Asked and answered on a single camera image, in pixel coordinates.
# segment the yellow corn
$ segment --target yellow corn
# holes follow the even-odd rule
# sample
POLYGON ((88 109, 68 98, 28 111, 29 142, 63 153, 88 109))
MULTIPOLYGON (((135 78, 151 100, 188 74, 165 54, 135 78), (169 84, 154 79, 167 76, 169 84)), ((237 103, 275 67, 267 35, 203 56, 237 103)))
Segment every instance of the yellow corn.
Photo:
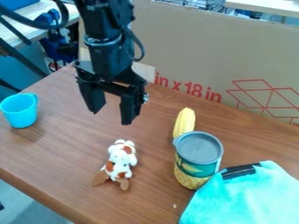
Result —
POLYGON ((195 126, 195 113, 190 108, 182 109, 177 116, 173 129, 173 137, 179 137, 186 132, 193 131, 195 126))

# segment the white and brown plush dog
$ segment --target white and brown plush dog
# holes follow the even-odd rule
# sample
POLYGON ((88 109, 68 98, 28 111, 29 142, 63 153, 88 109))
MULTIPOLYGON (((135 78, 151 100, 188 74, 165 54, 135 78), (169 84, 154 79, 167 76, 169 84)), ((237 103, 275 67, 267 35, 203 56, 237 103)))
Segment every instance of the white and brown plush dog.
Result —
POLYGON ((130 166, 137 164, 135 144, 132 141, 117 140, 108 148, 108 162, 94 175, 92 184, 97 186, 112 179, 121 183, 121 189, 129 188, 129 178, 132 177, 130 166))

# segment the can lid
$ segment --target can lid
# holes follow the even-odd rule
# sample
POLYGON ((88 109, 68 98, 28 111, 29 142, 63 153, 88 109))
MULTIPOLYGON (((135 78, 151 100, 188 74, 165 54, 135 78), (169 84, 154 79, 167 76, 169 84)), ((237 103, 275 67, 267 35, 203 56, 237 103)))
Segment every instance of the can lid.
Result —
POLYGON ((177 152, 194 164, 210 164, 222 157, 223 146, 217 137, 193 131, 182 135, 177 141, 177 152))

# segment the blue cup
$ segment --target blue cup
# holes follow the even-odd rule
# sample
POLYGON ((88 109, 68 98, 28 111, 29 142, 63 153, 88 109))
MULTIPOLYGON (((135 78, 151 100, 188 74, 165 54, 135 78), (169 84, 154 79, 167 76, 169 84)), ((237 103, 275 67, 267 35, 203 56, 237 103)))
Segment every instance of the blue cup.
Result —
POLYGON ((0 104, 11 127, 22 129, 35 123, 38 116, 38 96, 36 94, 14 94, 0 104))

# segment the teal towel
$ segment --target teal towel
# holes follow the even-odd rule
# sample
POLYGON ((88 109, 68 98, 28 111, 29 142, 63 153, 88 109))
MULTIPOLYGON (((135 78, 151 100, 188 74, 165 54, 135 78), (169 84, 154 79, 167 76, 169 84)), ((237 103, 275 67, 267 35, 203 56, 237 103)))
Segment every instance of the teal towel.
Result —
POLYGON ((179 223, 298 224, 298 180, 271 161, 261 162, 255 170, 228 180, 214 175, 196 191, 179 223))

